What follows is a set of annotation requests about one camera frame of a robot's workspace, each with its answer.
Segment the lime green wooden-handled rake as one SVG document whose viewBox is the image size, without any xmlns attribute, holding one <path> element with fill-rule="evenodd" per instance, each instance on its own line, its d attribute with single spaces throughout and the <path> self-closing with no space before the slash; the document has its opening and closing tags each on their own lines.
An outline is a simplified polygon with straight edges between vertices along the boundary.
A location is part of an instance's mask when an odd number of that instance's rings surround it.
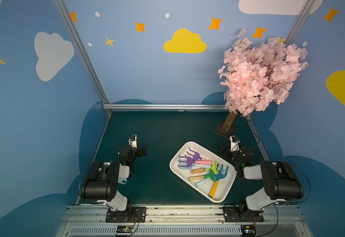
<svg viewBox="0 0 345 237">
<path fill-rule="evenodd" d="M 203 164 L 194 164 L 194 168 L 190 171 L 191 174 L 201 173 L 205 171 L 213 171 L 214 174 L 218 174 L 218 164 L 212 163 L 211 165 L 203 165 Z"/>
</svg>

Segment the blue yellow-handled hand rake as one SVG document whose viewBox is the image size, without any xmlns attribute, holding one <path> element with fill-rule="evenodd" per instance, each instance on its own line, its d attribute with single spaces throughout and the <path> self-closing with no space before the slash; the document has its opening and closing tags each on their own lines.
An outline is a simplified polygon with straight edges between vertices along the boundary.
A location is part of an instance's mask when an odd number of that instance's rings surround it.
<svg viewBox="0 0 345 237">
<path fill-rule="evenodd" d="M 219 180 L 224 179 L 227 176 L 229 166 L 226 166 L 226 168 L 223 167 L 223 165 L 219 166 L 219 172 L 215 175 L 215 182 L 211 188 L 211 191 L 209 193 L 210 198 L 214 198 L 214 195 L 216 193 Z"/>
</svg>

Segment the dark green wooden-handled rake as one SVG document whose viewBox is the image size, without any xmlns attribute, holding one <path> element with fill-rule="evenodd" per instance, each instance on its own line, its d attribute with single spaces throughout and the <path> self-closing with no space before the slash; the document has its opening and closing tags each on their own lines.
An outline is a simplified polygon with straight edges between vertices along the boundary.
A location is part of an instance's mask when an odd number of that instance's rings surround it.
<svg viewBox="0 0 345 237">
<path fill-rule="evenodd" d="M 205 175 L 191 176 L 188 178 L 188 180 L 193 181 L 193 180 L 201 180 L 201 179 L 206 179 L 206 178 L 210 178 L 212 181 L 216 180 L 215 174 L 212 170 L 208 174 L 205 174 Z"/>
</svg>

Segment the white plastic storage box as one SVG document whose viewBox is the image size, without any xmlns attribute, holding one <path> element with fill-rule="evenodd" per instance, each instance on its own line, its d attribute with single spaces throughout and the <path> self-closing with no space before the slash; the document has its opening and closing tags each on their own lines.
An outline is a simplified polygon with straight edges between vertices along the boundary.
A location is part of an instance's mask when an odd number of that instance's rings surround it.
<svg viewBox="0 0 345 237">
<path fill-rule="evenodd" d="M 208 183 L 201 186 L 200 188 L 196 188 L 195 183 L 199 182 L 200 180 L 193 180 L 193 181 L 188 180 L 188 178 L 191 176 L 205 175 L 205 174 L 208 174 L 210 171 L 191 174 L 190 171 L 194 168 L 193 166 L 190 168 L 179 167 L 179 162 L 178 162 L 180 160 L 179 156 L 188 156 L 187 151 L 189 151 L 189 148 L 191 148 L 195 152 L 198 152 L 200 156 L 202 157 L 202 160 L 209 160 L 209 161 L 212 161 L 213 163 L 217 163 L 218 171 L 219 171 L 220 165 L 223 165 L 224 168 L 226 168 L 226 166 L 229 166 L 227 176 L 224 179 L 219 180 L 214 198 L 209 197 L 209 193 L 214 184 L 214 181 L 211 180 Z M 206 148 L 192 141 L 185 143 L 180 148 L 180 150 L 176 153 L 176 155 L 172 158 L 172 160 L 170 161 L 170 170 L 177 177 L 179 177 L 181 180 L 183 180 L 185 183 L 187 183 L 189 186 L 195 189 L 197 192 L 205 196 L 211 202 L 215 202 L 215 203 L 221 203 L 225 200 L 226 196 L 228 195 L 237 177 L 237 171 L 235 170 L 232 164 L 223 160 L 221 157 L 217 156 L 216 154 L 212 153 L 211 151 L 207 150 Z"/>
</svg>

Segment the purple pink-handled hand rake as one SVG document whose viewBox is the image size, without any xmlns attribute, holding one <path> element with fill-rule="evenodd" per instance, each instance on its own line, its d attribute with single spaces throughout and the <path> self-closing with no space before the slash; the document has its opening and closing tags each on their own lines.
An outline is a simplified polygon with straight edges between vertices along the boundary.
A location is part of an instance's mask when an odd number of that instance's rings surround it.
<svg viewBox="0 0 345 237">
<path fill-rule="evenodd" d="M 208 168 L 211 167 L 213 163 L 209 160 L 195 160 L 189 156 L 179 156 L 179 158 L 180 160 L 178 162 L 180 168 L 190 168 L 192 166 Z"/>
</svg>

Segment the light blue hand rake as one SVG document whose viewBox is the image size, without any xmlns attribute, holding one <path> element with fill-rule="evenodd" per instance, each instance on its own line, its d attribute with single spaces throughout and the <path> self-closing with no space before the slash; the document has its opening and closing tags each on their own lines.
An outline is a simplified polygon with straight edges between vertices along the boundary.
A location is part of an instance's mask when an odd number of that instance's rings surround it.
<svg viewBox="0 0 345 237">
<path fill-rule="evenodd" d="M 195 187 L 200 188 L 201 186 L 208 183 L 209 181 L 211 181 L 210 178 L 204 178 L 204 179 L 200 180 L 199 182 L 195 183 Z"/>
</svg>

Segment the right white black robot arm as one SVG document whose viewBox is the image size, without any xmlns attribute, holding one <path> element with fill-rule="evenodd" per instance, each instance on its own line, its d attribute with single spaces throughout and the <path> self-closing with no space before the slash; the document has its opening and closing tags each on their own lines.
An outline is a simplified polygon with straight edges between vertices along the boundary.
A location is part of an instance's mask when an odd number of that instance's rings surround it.
<svg viewBox="0 0 345 237">
<path fill-rule="evenodd" d="M 247 180 L 261 180 L 263 187 L 247 196 L 238 207 L 238 215 L 258 215 L 264 208 L 279 202 L 301 199 L 304 188 L 287 162 L 261 161 L 252 165 L 252 153 L 248 148 L 240 149 L 238 145 L 231 148 L 220 147 L 220 156 L 233 161 L 237 174 Z"/>
</svg>

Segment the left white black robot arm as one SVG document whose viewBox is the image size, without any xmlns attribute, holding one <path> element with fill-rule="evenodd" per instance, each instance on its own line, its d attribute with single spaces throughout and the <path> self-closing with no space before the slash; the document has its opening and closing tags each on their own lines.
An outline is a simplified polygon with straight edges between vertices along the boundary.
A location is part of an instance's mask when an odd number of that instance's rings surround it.
<svg viewBox="0 0 345 237">
<path fill-rule="evenodd" d="M 79 196 L 85 201 L 103 203 L 113 212 L 129 211 L 128 198 L 118 191 L 134 174 L 136 158 L 146 156 L 146 146 L 141 149 L 124 145 L 119 151 L 119 160 L 93 162 L 79 188 Z"/>
</svg>

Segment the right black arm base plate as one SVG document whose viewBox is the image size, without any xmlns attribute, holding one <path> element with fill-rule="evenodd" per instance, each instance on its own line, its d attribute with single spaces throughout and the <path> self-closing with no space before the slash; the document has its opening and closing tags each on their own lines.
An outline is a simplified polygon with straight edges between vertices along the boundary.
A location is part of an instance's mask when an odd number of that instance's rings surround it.
<svg viewBox="0 0 345 237">
<path fill-rule="evenodd" d="M 223 207 L 225 222 L 264 222 L 261 211 L 249 210 L 246 207 L 230 206 Z"/>
</svg>

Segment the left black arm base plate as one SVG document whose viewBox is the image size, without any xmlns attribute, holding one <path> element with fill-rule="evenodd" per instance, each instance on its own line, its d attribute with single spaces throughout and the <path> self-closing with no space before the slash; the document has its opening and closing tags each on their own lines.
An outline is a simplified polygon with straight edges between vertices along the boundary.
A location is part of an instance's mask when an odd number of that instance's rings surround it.
<svg viewBox="0 0 345 237">
<path fill-rule="evenodd" d="M 106 223 L 144 223 L 146 218 L 146 207 L 131 206 L 124 211 L 112 211 L 109 209 L 106 214 Z"/>
</svg>

